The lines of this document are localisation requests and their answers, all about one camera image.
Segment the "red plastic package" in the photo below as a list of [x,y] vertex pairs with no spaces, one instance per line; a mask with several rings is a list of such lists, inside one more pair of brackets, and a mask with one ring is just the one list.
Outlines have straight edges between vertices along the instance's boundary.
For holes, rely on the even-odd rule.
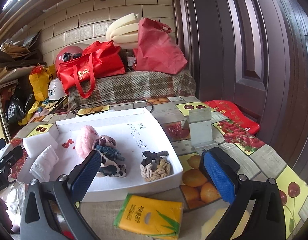
[[227,118],[235,121],[250,134],[255,135],[260,130],[260,125],[243,115],[239,108],[232,102],[226,100],[211,100],[204,102]]

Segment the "black small box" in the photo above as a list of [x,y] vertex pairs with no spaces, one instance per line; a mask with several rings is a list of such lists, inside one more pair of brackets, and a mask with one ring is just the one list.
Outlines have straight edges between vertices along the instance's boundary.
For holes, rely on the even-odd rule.
[[236,162],[232,157],[230,157],[227,153],[225,153],[221,148],[219,147],[213,147],[211,149],[204,149],[200,158],[199,162],[199,170],[206,176],[208,177],[209,175],[207,174],[207,169],[205,168],[204,165],[204,156],[207,153],[215,153],[216,156],[222,161],[224,165],[229,166],[235,173],[238,173],[239,169],[241,168],[239,163]]

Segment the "white foam block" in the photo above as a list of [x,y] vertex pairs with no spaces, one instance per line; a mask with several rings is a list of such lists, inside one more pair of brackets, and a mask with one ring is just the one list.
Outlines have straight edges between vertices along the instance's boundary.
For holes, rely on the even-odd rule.
[[43,133],[23,139],[23,146],[29,158],[38,157],[47,147],[57,149],[57,142],[50,133]]

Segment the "yellow tissue pack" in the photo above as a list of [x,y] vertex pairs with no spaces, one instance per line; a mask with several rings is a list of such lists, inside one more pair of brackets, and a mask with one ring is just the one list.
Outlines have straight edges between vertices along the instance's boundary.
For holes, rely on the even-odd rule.
[[128,194],[113,225],[121,230],[158,239],[178,239],[182,202]]

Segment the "white helmet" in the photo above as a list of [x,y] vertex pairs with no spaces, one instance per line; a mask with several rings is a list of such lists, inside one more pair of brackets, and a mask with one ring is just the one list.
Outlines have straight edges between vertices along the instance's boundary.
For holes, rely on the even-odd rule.
[[66,96],[62,83],[58,78],[53,79],[48,88],[48,99],[50,101],[59,101]]

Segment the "white cardboard tray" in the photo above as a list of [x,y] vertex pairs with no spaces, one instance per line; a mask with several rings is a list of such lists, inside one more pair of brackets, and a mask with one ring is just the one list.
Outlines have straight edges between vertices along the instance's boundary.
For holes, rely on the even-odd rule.
[[[45,147],[57,142],[55,150],[59,162],[50,172],[55,180],[82,162],[76,154],[76,144],[63,145],[72,139],[76,141],[85,125],[92,126],[99,135],[108,135],[117,142],[118,151],[125,158],[127,175],[125,178],[95,177],[84,202],[110,202],[125,199],[127,194],[141,196],[168,191],[179,187],[183,172],[182,165],[162,127],[155,117],[145,108],[101,113],[57,121],[47,133],[28,137],[27,140],[46,139]],[[165,178],[146,182],[140,173],[143,152],[167,151],[171,163],[171,173]]]

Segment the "red shiny tote bag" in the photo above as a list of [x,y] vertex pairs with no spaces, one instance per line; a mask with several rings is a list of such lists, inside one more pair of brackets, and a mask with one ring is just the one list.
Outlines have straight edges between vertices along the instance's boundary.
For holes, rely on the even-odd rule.
[[82,56],[59,64],[57,77],[66,94],[75,87],[79,95],[89,98],[95,88],[96,79],[125,74],[119,56],[120,47],[113,41],[96,41],[82,51]]

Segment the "brown braided scrunchie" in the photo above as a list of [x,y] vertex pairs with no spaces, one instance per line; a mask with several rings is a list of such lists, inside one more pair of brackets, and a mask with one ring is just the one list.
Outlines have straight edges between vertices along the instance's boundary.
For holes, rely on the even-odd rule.
[[171,163],[166,159],[167,151],[143,152],[144,159],[140,164],[140,174],[144,181],[151,182],[165,178],[171,174]]

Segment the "plaid covered bench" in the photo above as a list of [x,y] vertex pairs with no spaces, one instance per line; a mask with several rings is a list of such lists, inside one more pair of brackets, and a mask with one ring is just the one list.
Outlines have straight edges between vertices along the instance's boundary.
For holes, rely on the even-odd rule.
[[196,83],[189,70],[176,75],[161,72],[127,72],[95,80],[90,97],[84,99],[76,87],[69,90],[70,110],[138,100],[194,96]]

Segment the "brown door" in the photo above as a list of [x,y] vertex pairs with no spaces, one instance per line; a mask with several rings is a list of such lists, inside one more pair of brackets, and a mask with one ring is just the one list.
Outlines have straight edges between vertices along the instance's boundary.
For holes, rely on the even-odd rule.
[[308,0],[172,0],[203,101],[227,100],[308,179]]

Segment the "pink fluffy puff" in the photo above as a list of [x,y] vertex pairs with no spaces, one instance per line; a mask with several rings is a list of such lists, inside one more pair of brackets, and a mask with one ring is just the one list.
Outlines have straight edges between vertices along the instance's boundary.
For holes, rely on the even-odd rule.
[[85,159],[93,149],[93,143],[98,139],[97,131],[90,125],[85,125],[76,133],[75,148],[81,159]]

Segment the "yellow gift bag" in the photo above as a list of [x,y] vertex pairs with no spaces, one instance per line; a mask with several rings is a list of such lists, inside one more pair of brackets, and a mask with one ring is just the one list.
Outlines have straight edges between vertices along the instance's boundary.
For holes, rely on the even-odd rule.
[[29,81],[36,101],[44,101],[48,98],[49,84],[55,77],[56,69],[54,65],[45,67],[38,64],[31,70]]

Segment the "yellow round sponge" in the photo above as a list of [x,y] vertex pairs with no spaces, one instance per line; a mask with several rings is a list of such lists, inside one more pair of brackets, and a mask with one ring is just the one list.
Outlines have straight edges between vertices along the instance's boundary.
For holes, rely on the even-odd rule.
[[[201,227],[201,240],[206,239],[206,237],[211,233],[211,231],[215,228],[215,226],[221,220],[226,210],[227,208],[218,209],[215,212],[215,214],[208,221],[204,223],[204,225]],[[232,235],[231,239],[234,239],[243,233],[243,230],[245,229],[245,226],[247,225],[249,217],[250,217],[250,213],[247,210],[245,210],[243,217],[241,218],[241,221],[238,227],[236,228],[234,234]]]

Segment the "red helmet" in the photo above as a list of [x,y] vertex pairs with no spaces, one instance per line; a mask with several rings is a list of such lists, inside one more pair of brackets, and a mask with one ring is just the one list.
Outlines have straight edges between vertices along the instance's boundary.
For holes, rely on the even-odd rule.
[[79,46],[67,46],[64,49],[62,49],[56,56],[55,60],[55,68],[58,70],[59,65],[61,63],[76,59],[80,56],[82,56],[83,49]]

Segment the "cream foam roll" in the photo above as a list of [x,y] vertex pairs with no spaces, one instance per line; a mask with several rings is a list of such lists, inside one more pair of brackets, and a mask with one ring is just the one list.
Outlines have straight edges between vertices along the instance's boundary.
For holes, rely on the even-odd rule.
[[111,23],[106,31],[106,40],[115,46],[133,50],[138,48],[140,14],[130,13]]

